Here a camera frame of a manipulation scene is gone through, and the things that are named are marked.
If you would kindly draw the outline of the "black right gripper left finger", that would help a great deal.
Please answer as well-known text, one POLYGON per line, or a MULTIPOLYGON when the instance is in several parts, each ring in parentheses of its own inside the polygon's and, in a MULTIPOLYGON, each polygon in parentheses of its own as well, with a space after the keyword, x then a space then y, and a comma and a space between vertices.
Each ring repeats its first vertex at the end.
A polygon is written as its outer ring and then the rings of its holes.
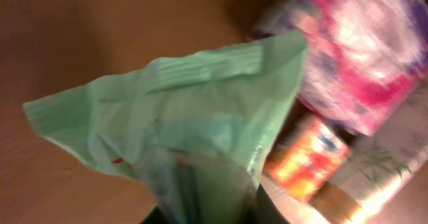
POLYGON ((167 224, 167 220, 162 211, 155 207, 150 213, 140 222, 140 224, 167 224))

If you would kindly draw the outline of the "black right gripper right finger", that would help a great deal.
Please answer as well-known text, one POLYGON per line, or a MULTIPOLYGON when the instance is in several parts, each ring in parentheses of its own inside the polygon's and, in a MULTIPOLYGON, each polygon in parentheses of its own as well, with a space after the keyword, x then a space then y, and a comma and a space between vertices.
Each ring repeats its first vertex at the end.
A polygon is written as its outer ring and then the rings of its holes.
POLYGON ((257 189, 255 216, 259 224, 290 224, 277 210, 262 185, 257 189))

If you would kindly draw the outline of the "orange tissue pack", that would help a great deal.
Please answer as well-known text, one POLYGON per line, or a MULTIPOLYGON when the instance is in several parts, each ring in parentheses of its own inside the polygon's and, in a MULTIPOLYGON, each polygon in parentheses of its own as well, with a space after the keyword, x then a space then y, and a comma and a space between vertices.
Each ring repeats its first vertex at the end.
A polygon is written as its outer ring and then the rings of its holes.
POLYGON ((309 115, 272 149, 263 173, 295 200, 307 202, 351 154, 331 127, 309 115))

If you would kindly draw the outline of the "teal wet wipes pack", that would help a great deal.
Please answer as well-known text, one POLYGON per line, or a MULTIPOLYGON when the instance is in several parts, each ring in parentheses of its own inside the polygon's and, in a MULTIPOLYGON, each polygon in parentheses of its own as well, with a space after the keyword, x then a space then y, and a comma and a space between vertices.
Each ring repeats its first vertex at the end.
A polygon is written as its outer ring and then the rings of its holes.
POLYGON ((27 102, 44 139, 88 168, 142 181, 169 223, 240 223, 298 93, 298 30, 158 58, 27 102))

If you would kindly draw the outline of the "white bottle with cork cap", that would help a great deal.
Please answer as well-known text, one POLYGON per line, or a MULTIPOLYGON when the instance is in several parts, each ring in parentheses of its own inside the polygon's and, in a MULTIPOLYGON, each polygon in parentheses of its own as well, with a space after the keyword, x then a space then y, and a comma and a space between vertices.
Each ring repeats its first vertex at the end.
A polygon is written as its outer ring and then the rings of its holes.
POLYGON ((352 156, 308 204, 269 176, 262 187, 288 223, 365 223, 427 162, 427 81, 373 135, 356 140, 352 156))

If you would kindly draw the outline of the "red purple tissue pack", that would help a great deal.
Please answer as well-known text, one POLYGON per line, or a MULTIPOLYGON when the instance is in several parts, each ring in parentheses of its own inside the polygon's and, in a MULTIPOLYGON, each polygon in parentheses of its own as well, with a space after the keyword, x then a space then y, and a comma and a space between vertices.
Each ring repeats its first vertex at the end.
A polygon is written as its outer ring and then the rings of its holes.
POLYGON ((425 0, 276 0, 256 39, 300 30, 299 97, 321 117, 370 136, 427 73, 425 0))

